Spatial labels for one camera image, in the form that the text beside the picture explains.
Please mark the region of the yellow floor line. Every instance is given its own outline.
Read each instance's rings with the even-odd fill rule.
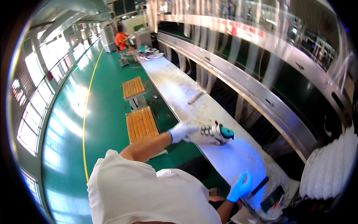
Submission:
[[[86,104],[84,106],[84,116],[83,116],[83,129],[82,129],[82,150],[83,150],[83,165],[84,165],[84,173],[86,174],[86,181],[88,183],[88,172],[87,172],[87,165],[86,165],[86,153],[85,153],[85,150],[84,150],[84,124],[86,123],[86,113],[87,113],[87,103],[88,103],[88,97],[90,96],[90,90],[91,90],[91,85],[92,85],[92,80],[93,80],[93,76],[95,75],[95,71],[96,71],[96,68],[97,68],[97,64],[98,64],[98,61],[100,60],[100,57],[102,55],[102,52],[103,52],[103,48],[100,52],[100,55],[97,59],[97,62],[96,62],[96,65],[95,65],[95,68],[93,69],[93,73],[92,73],[92,77],[91,77],[91,81],[90,81],[90,85],[88,87],[88,92],[87,92],[87,98],[86,98]]]

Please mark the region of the hand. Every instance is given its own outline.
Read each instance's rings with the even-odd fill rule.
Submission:
[[[189,122],[179,122],[172,129],[169,129],[168,132],[171,135],[171,143],[178,143],[181,140],[189,142],[188,134],[195,132],[199,129],[198,126],[190,125]]]
[[[229,195],[227,196],[226,200],[234,203],[237,202],[237,200],[239,200],[239,198],[242,195],[249,192],[249,190],[251,189],[251,182],[252,182],[252,177],[249,171],[246,171],[246,173],[241,173],[237,181],[231,187]]]

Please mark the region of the stool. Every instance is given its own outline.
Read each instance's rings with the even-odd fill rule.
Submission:
[[[117,53],[119,55],[119,64],[120,64],[121,68],[123,68],[126,65],[129,65],[129,60],[126,57],[126,52],[124,52],[124,50],[126,50],[126,49],[117,51]]]
[[[131,111],[139,110],[148,106],[145,101],[144,94],[146,94],[142,79],[136,77],[127,82],[122,83],[123,87],[123,99],[129,101]]]
[[[126,115],[129,144],[159,135],[150,106],[133,111]],[[153,157],[168,154],[166,149]]]

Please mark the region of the white work table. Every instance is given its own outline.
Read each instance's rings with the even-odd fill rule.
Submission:
[[[252,185],[249,193],[259,183],[269,177],[269,181],[251,199],[249,193],[242,196],[244,203],[249,205],[264,220],[276,219],[281,214],[298,189],[299,182],[290,179],[281,167],[262,150],[261,146],[224,110],[209,94],[205,93],[193,104],[188,105],[196,94],[202,91],[200,86],[187,74],[166,58],[141,60],[138,52],[135,55],[146,71],[174,116],[179,121],[193,120],[202,124],[213,124],[215,120],[234,131],[234,140],[222,146],[198,144],[202,154],[217,170],[221,177],[232,185],[235,177],[249,170]],[[285,191],[282,206],[265,214],[260,203],[281,185]]]

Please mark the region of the green floor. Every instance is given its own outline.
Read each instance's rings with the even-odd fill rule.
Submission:
[[[82,153],[82,127],[87,90],[102,44],[97,41],[80,59],[66,79],[55,100],[45,132],[42,158],[42,181],[46,202],[56,223],[91,223],[86,176]],[[85,125],[85,152],[90,176],[98,158],[108,149],[120,152],[129,144],[125,114],[129,102],[123,100],[122,83],[140,76],[145,98],[155,115],[159,132],[173,127],[177,120],[157,93],[139,63],[121,68],[116,53],[103,51],[92,81]],[[192,143],[181,142],[166,148],[168,155],[147,163],[155,170],[173,168],[201,155]],[[228,191],[215,171],[204,182],[208,187]]]

